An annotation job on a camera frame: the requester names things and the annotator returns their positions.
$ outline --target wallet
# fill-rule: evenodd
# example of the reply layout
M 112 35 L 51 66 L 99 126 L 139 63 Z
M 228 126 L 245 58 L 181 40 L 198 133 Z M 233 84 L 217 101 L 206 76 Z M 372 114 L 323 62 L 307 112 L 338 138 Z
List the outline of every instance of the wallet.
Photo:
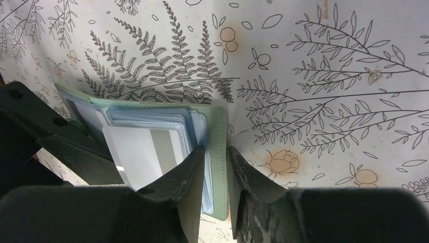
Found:
M 227 115 L 219 106 L 109 100 L 55 84 L 73 120 L 110 150 L 126 186 L 137 191 L 205 147 L 201 212 L 227 218 Z

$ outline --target mounting hole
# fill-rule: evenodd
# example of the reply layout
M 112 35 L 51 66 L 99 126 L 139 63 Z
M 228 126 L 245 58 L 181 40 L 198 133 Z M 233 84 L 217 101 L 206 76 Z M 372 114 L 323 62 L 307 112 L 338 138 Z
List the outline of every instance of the mounting hole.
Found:
M 140 193 L 140 194 L 151 194 L 151 193 L 154 193 L 155 192 L 155 189 L 153 189 L 153 188 L 150 188 L 150 187 L 143 187 L 142 189 L 140 189 L 139 191 L 138 191 L 138 193 Z
M 9 90 L 8 93 L 9 96 L 14 100 L 20 100 L 22 99 L 22 97 L 24 97 L 24 95 L 17 90 Z
M 56 117 L 52 121 L 54 122 L 55 125 L 57 125 L 59 127 L 64 127 L 64 126 L 68 125 L 68 121 L 66 121 L 62 117 Z

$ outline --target black plastic bracket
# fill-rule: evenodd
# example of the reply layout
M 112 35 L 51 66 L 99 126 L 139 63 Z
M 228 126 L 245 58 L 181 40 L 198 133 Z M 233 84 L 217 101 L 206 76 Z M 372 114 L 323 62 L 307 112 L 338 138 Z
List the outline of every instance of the black plastic bracket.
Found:
M 237 242 L 429 242 L 423 206 L 396 189 L 292 189 L 228 149 Z
M 46 184 L 37 178 L 30 181 L 27 174 L 19 172 L 30 165 L 29 159 L 41 147 L 90 185 L 123 183 L 107 149 L 72 126 L 20 82 L 0 88 L 0 135 L 0 193 L 2 185 L 10 185 L 9 180 L 22 181 L 20 185 Z
M 197 242 L 204 147 L 137 192 L 21 187 L 0 200 L 1 242 Z

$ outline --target floral wallpaper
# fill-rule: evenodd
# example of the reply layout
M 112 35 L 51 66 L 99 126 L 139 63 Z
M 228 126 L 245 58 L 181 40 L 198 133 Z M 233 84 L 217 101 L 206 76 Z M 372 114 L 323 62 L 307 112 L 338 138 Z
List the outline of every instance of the floral wallpaper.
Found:
M 108 99 L 221 105 L 229 145 L 285 188 L 393 187 L 428 206 L 428 8 L 1 0 L 0 72 L 65 118 L 56 82 Z M 204 215 L 200 241 L 231 240 L 229 228 Z

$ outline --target flower illustration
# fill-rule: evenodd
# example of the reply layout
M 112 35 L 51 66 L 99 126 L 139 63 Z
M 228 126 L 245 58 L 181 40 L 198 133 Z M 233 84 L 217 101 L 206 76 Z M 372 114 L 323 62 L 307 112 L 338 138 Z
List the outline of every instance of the flower illustration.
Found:
M 296 154 L 290 152 L 290 150 L 281 150 L 275 155 L 272 155 L 268 150 L 267 152 L 271 156 L 270 162 L 260 165 L 260 167 L 267 167 L 271 170 L 271 173 L 268 175 L 268 177 L 270 177 L 272 174 L 274 174 L 275 178 L 277 174 L 284 175 L 286 173 L 296 173 L 294 171 L 296 171 L 299 166 L 299 159 Z
M 377 188 L 377 185 L 375 184 L 378 180 L 377 174 L 374 171 L 362 170 L 362 166 L 363 165 L 358 166 L 355 170 L 355 166 L 350 163 L 350 174 L 352 176 L 337 181 L 336 185 L 342 185 L 348 183 L 349 181 L 355 180 L 353 183 L 359 188 Z

